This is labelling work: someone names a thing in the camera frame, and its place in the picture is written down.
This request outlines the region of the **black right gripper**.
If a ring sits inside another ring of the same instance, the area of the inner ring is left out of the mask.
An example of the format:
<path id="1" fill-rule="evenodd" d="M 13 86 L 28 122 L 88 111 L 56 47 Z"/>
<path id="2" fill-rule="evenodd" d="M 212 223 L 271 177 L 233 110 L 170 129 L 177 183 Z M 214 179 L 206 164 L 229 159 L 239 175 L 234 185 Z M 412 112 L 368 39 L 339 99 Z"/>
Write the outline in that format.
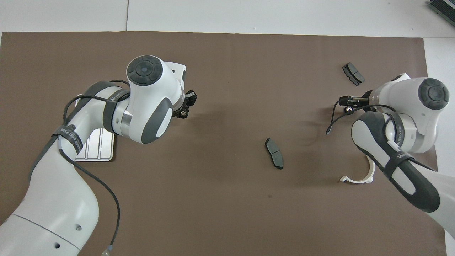
<path id="1" fill-rule="evenodd" d="M 365 94 L 363 94 L 362 98 L 362 107 L 364 106 L 369 106 L 370 105 L 370 96 L 373 90 L 367 91 Z M 352 96 L 343 96 L 339 98 L 339 105 L 340 106 L 353 106 L 353 97 Z"/>

